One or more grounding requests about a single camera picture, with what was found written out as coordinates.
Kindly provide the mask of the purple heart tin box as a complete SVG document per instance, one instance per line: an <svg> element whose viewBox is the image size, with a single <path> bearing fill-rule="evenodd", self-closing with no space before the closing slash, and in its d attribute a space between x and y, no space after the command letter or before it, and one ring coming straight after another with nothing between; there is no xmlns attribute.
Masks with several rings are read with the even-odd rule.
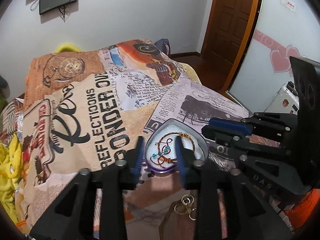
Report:
<svg viewBox="0 0 320 240"><path fill-rule="evenodd" d="M146 143L144 160L152 172L166 174L176 168L180 155L176 150L177 138L181 139L183 148L190 150L196 160L207 159L209 148L203 136L176 119L168 119Z"/></svg>

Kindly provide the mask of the white suitcase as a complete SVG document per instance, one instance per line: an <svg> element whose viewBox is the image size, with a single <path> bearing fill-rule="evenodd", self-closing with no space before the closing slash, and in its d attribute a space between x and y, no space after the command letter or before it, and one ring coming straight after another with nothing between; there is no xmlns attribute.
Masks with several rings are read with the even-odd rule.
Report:
<svg viewBox="0 0 320 240"><path fill-rule="evenodd" d="M270 105L265 109L265 112L297 114L298 110L298 93L294 83L289 81L281 86Z"/></svg>

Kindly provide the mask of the orange cloth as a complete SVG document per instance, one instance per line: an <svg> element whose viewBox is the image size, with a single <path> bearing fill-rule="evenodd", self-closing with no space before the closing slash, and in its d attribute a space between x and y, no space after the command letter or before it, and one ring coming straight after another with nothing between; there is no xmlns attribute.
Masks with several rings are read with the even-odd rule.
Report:
<svg viewBox="0 0 320 240"><path fill-rule="evenodd" d="M292 209L283 211L283 213L288 217L294 232L298 232L302 229L318 202L319 189L313 189L303 200L295 204Z"/></svg>

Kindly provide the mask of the yellow plush toy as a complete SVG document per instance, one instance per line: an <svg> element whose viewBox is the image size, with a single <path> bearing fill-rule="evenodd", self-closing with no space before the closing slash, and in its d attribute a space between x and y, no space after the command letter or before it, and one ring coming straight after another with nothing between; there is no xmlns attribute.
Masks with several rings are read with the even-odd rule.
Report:
<svg viewBox="0 0 320 240"><path fill-rule="evenodd" d="M1 142L1 204L14 224L18 224L15 192L22 179L22 144L15 132L9 146Z"/></svg>

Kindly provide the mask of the newspaper print bed quilt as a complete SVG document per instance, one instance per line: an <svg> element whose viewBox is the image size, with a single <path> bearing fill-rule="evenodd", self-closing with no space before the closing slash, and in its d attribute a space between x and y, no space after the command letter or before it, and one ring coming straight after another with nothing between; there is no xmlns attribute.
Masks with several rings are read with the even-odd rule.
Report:
<svg viewBox="0 0 320 240"><path fill-rule="evenodd" d="M250 112L195 81L168 47L150 40L33 59L26 77L18 227L29 233L81 168L121 159L168 119L196 131L212 117Z"/></svg>

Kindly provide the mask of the dark blue bag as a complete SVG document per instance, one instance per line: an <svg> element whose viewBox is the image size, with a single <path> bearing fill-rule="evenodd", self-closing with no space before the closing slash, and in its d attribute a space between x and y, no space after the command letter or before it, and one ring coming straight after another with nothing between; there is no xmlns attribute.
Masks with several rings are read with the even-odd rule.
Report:
<svg viewBox="0 0 320 240"><path fill-rule="evenodd" d="M157 42L154 43L154 45L157 47L158 50L163 52L165 55L170 57L171 55L171 49L170 49L170 43L167 38L161 38Z"/></svg>

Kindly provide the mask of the white wardrobe sliding door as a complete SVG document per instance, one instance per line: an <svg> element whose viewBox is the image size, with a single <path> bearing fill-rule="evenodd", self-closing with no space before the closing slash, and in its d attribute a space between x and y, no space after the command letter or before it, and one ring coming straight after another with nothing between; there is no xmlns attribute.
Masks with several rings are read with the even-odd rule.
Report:
<svg viewBox="0 0 320 240"><path fill-rule="evenodd" d="M263 112L293 79L291 56L319 61L319 17L306 0L262 0L229 94L251 113Z"/></svg>

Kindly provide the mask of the brown wooden door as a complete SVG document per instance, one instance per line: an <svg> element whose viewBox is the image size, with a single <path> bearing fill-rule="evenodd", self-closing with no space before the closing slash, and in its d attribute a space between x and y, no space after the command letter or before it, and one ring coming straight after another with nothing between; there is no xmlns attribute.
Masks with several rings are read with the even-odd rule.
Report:
<svg viewBox="0 0 320 240"><path fill-rule="evenodd" d="M201 49L202 84L222 93L244 54L259 0L213 0Z"/></svg>

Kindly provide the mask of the yellow curved headboard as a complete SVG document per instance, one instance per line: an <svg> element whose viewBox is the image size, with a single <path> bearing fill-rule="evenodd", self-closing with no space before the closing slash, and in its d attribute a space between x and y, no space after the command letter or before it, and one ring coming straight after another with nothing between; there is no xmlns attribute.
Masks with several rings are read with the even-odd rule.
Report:
<svg viewBox="0 0 320 240"><path fill-rule="evenodd" d="M81 52L81 49L77 46L69 43L62 44L57 47L55 50L56 53L62 53L62 52Z"/></svg>

